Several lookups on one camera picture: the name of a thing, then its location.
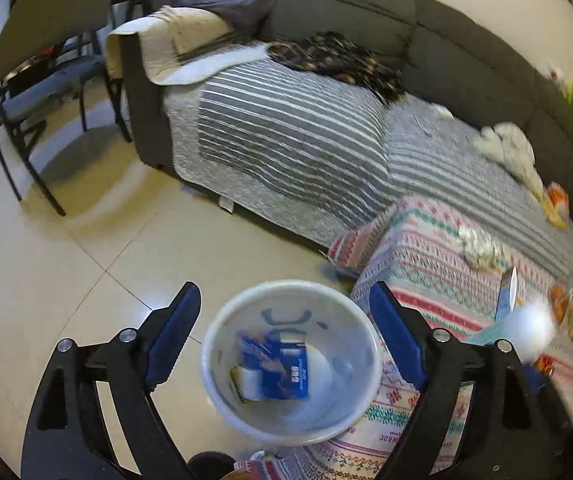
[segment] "plastic bowl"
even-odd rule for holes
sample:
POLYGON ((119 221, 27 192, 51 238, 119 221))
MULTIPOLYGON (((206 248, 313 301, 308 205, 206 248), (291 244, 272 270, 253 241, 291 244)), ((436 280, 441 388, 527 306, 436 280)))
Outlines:
POLYGON ((345 431, 366 411, 382 375, 380 339, 360 307, 319 283, 262 283, 227 304, 202 344, 201 375, 217 411, 235 430, 267 444, 303 446, 345 431), (279 330, 307 344, 309 399, 242 403, 230 377, 240 331, 279 330))

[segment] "sofa backrest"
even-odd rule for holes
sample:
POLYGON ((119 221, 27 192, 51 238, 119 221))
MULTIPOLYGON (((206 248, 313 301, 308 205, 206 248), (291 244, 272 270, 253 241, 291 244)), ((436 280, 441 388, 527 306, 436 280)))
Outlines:
POLYGON ((573 108, 518 52, 436 0, 278 0, 261 37, 301 40, 334 30, 401 70, 407 91, 482 128, 516 123, 545 185, 569 193, 573 218, 573 108))

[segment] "sofa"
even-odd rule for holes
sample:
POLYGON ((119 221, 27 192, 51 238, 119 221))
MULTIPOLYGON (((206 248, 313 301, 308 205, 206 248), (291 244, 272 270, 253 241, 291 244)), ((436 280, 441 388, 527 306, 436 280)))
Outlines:
MULTIPOLYGON (((503 40, 436 0, 278 0, 258 36, 301 40, 320 30, 373 50, 401 71, 406 91, 446 106, 471 126, 517 124, 545 185, 557 182, 569 193, 573 219, 573 109, 503 40)), ((120 38, 120 48, 138 154, 177 176, 162 88, 144 72, 137 35, 120 38)))

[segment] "chair seat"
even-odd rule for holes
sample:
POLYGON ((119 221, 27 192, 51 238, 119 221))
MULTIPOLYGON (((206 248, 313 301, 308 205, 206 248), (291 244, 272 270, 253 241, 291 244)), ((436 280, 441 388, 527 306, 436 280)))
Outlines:
POLYGON ((80 90, 85 82, 102 73, 104 66, 103 57, 95 54, 61 63, 49 77, 3 102, 7 119, 13 125, 20 124, 50 101, 80 90))

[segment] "gray striped blanket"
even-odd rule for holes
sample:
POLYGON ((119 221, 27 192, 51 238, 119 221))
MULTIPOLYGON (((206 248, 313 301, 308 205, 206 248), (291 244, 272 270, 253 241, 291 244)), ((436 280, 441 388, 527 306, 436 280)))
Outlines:
POLYGON ((449 203, 554 276, 573 276, 573 228, 475 153, 479 133, 414 96, 385 110, 362 88, 264 60, 224 70, 165 105, 185 180, 329 246, 397 198, 449 203))

